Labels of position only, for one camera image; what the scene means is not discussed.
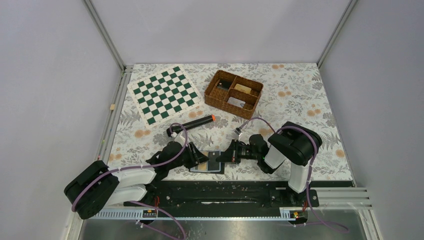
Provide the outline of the black leather card holder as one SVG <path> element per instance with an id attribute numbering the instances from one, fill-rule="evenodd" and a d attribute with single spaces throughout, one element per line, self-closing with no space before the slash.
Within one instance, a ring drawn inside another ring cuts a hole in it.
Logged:
<path id="1" fill-rule="evenodd" d="M 208 157 L 208 161 L 202 162 L 199 165 L 189 169 L 191 173 L 203 173 L 203 174 L 217 174 L 223 175 L 225 173 L 225 163 L 218 162 L 216 159 L 221 155 L 220 150 L 216 151 L 200 151 L 203 155 Z"/>

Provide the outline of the black VIP card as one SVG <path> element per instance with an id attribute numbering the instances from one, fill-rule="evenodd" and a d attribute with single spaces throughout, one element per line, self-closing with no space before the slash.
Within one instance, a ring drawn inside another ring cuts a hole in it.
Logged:
<path id="1" fill-rule="evenodd" d="M 217 161 L 217 158 L 221 155 L 221 152 L 218 151 L 209 151 L 208 152 L 208 162 L 207 162 L 207 171 L 211 173 L 221 171 L 221 163 Z"/>

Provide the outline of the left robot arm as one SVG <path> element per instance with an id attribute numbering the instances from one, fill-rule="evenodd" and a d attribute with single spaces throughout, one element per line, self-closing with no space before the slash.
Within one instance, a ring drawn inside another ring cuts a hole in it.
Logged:
<path id="1" fill-rule="evenodd" d="M 97 160 L 72 180 L 64 194 L 71 209 L 83 220 L 99 213 L 104 207 L 130 201 L 148 206 L 155 200 L 155 192 L 147 185 L 166 178 L 170 170 L 184 166 L 194 168 L 209 160 L 189 142 L 187 145 L 170 141 L 146 163 L 124 167 L 108 167 Z"/>

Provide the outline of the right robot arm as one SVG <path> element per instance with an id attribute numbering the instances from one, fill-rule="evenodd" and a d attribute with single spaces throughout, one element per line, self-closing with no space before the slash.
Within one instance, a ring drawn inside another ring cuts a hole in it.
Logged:
<path id="1" fill-rule="evenodd" d="M 287 201 L 293 206 L 306 199 L 310 181 L 310 165 L 323 141 L 314 131 L 287 121 L 267 140 L 261 134 L 249 137 L 249 143 L 233 139 L 216 158 L 219 163 L 239 164 L 242 159 L 256 160 L 262 172 L 273 174 L 286 160 L 290 161 Z"/>

